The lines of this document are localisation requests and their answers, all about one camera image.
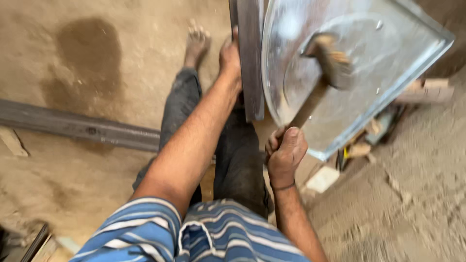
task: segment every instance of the striped shirt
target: striped shirt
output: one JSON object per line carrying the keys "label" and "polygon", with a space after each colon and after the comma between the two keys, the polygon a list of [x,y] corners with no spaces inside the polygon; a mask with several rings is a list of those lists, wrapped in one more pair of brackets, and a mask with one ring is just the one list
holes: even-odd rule
{"label": "striped shirt", "polygon": [[170,202],[145,197],[117,209],[70,261],[308,259],[276,227],[235,201],[193,205],[182,223]]}

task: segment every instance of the dirt floor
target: dirt floor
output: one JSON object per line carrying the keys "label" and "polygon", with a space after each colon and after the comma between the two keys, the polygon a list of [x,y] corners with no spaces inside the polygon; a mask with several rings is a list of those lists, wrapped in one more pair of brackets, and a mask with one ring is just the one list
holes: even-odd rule
{"label": "dirt floor", "polygon": [[[392,145],[376,150],[377,164],[309,210],[333,261],[466,261],[464,2],[420,3],[457,36],[428,71],[455,74],[454,101],[417,111]],[[203,90],[230,34],[226,0],[0,0],[0,7],[0,98],[151,128],[160,128],[188,21],[213,38],[199,73]],[[273,129],[270,117],[256,125],[261,145]],[[47,221],[78,244],[130,197],[153,156],[17,133],[31,156],[14,157],[0,143],[0,223]],[[60,251],[54,261],[68,256]]]}

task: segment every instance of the jeans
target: jeans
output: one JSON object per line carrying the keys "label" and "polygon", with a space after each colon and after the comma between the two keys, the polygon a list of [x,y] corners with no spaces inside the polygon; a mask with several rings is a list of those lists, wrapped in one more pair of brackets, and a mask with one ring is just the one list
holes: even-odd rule
{"label": "jeans", "polygon": [[[160,150],[192,113],[201,95],[197,72],[193,68],[181,69],[165,104]],[[220,135],[215,155],[213,199],[233,199],[267,218],[274,207],[262,175],[263,157],[259,152],[259,140],[253,125],[246,123],[244,109],[233,109]],[[137,174],[134,190],[153,160]],[[198,186],[190,205],[201,202],[201,199],[201,188]]]}

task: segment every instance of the person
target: person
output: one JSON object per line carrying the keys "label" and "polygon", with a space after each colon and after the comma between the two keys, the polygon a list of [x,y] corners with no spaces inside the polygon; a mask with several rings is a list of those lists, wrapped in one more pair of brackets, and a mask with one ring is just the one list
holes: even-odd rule
{"label": "person", "polygon": [[[201,99],[196,70],[210,42],[202,27],[190,29],[184,67],[165,105],[160,153],[138,174],[130,201],[70,261],[327,261],[294,182],[308,147],[303,132],[279,129],[266,145],[273,207],[257,135],[236,103],[238,29]],[[214,201],[203,203],[199,183],[214,154]],[[266,220],[273,208],[278,228]]]}

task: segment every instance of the shiny metal sheet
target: shiny metal sheet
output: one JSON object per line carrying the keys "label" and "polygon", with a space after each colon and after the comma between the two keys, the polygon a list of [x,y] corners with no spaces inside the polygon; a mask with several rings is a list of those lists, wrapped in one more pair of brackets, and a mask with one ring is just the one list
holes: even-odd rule
{"label": "shiny metal sheet", "polygon": [[330,90],[303,126],[308,154],[326,160],[448,48],[454,36],[410,0],[270,0],[262,80],[272,117],[289,123],[320,76],[300,56],[315,32],[339,35],[355,88]]}

